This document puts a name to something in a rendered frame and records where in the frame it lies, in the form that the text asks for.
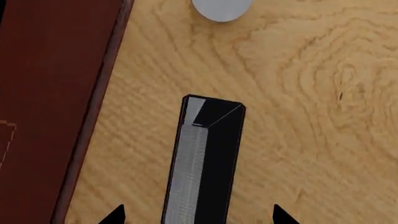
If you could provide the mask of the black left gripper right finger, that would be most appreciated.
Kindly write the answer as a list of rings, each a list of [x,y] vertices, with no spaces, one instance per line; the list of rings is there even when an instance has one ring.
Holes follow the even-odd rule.
[[[273,224],[300,224],[278,204],[274,205],[272,221]]]

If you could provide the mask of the dark red wooden caddy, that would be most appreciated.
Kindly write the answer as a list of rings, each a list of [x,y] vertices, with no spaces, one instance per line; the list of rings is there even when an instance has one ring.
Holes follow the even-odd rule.
[[[0,224],[64,224],[134,0],[0,0]]]

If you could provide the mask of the white round plate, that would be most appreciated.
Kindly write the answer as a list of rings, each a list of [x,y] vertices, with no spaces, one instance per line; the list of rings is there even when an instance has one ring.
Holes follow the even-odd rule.
[[[193,7],[207,19],[230,22],[242,16],[253,0],[191,0]]]

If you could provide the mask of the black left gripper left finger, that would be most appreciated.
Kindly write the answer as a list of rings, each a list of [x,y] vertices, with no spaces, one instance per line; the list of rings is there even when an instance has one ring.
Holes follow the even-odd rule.
[[[125,224],[125,220],[126,215],[124,205],[119,205],[98,224]]]

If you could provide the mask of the black book with grey pages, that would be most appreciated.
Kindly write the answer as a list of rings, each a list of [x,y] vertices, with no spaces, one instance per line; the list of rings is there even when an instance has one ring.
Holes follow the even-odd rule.
[[[182,98],[161,224],[226,224],[246,107]]]

